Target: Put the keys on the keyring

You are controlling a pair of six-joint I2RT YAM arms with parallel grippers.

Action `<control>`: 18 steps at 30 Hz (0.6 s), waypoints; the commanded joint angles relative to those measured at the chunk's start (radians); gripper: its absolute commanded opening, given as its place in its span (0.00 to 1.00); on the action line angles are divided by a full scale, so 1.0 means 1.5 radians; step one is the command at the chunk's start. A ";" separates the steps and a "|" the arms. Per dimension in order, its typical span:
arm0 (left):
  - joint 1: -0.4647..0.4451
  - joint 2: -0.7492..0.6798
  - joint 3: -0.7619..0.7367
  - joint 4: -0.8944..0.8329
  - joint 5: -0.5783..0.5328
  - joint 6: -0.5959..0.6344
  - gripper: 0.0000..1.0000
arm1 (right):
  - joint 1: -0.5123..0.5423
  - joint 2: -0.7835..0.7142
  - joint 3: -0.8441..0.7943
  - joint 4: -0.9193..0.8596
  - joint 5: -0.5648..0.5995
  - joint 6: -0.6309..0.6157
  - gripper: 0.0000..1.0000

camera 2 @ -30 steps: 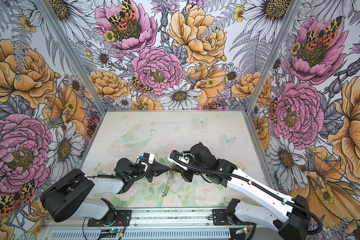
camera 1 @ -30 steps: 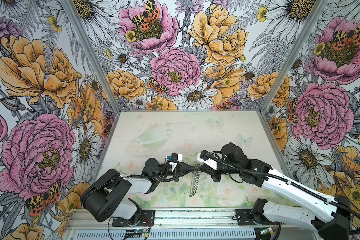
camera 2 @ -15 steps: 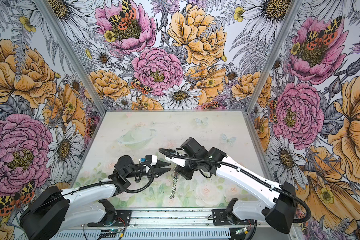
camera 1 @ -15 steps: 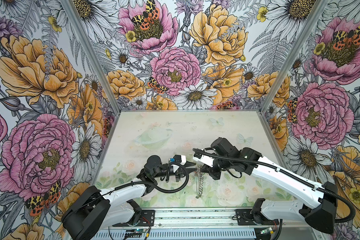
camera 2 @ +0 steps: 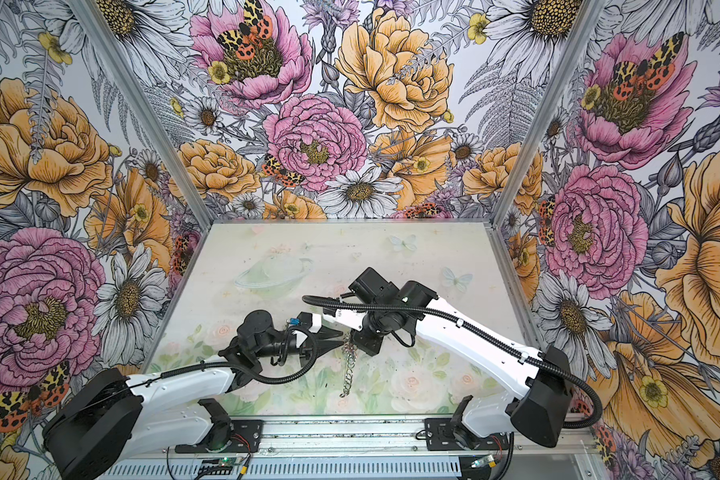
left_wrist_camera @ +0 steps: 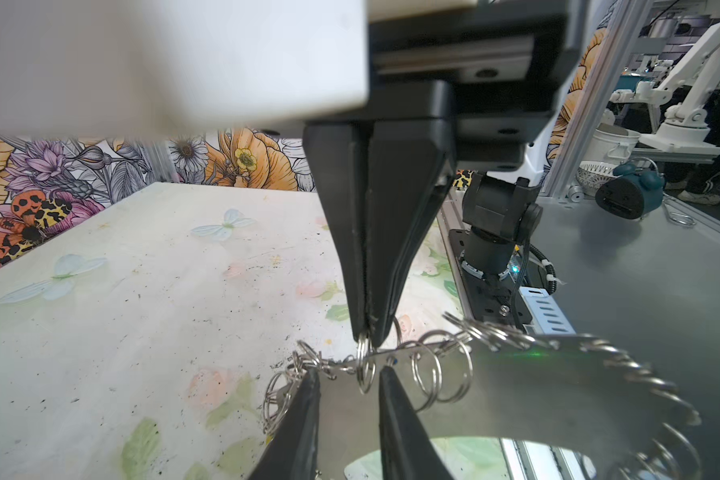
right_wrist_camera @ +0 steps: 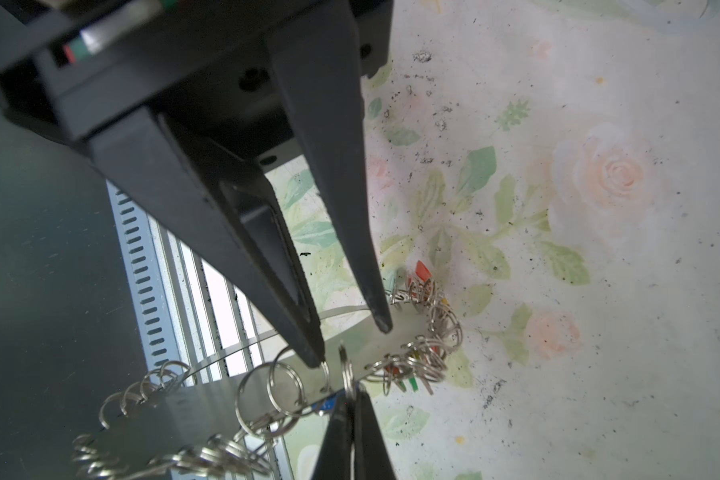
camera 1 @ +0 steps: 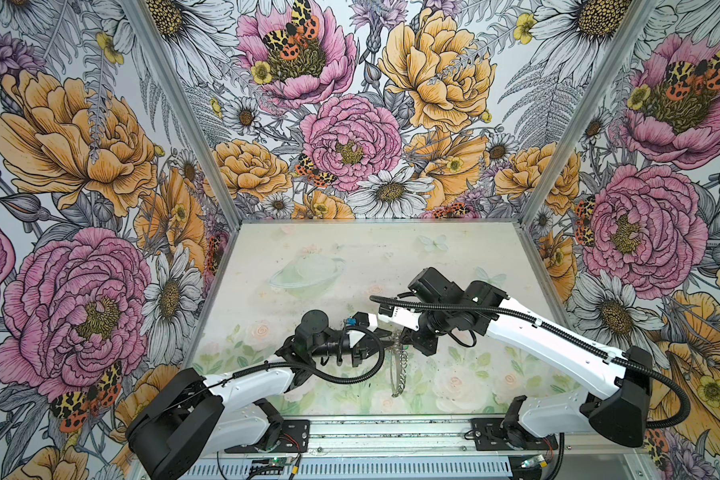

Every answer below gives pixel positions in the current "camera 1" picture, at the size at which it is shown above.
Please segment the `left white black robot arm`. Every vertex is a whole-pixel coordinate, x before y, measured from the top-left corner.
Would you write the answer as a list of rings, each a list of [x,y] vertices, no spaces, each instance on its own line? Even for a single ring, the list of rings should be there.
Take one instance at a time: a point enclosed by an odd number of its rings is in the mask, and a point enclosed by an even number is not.
[[[236,447],[271,449],[283,430],[270,398],[318,378],[362,383],[378,373],[391,332],[358,312],[340,329],[321,310],[305,313],[269,359],[233,373],[179,371],[137,415],[126,440],[147,476],[177,479],[202,456]]]

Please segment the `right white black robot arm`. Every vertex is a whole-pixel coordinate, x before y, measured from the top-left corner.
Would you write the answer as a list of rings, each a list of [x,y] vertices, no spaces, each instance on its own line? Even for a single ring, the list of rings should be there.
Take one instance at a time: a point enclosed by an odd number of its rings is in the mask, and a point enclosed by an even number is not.
[[[569,433],[596,433],[636,448],[647,430],[678,425],[691,413],[689,396],[654,370],[648,351],[588,339],[487,282],[474,280],[461,288],[429,267],[403,294],[370,299],[378,304],[380,319],[400,326],[403,342],[426,356],[436,353],[441,337],[462,331],[519,348],[578,382],[567,393],[512,400],[492,434],[514,448]]]

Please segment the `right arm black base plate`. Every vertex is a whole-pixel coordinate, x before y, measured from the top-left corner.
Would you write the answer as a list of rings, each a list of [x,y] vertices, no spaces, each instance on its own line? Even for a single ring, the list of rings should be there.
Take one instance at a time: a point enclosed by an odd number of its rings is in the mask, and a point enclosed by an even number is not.
[[[521,427],[507,429],[498,417],[477,417],[470,420],[465,438],[472,440],[477,451],[539,450],[556,451],[555,435],[534,437]]]

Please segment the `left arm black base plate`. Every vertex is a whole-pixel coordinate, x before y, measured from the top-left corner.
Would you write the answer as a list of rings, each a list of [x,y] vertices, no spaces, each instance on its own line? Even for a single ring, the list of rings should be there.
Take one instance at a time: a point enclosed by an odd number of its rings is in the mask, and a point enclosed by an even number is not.
[[[311,422],[309,420],[286,419],[280,429],[270,428],[264,437],[255,443],[233,445],[224,449],[227,454],[298,454],[306,453],[309,447]]]

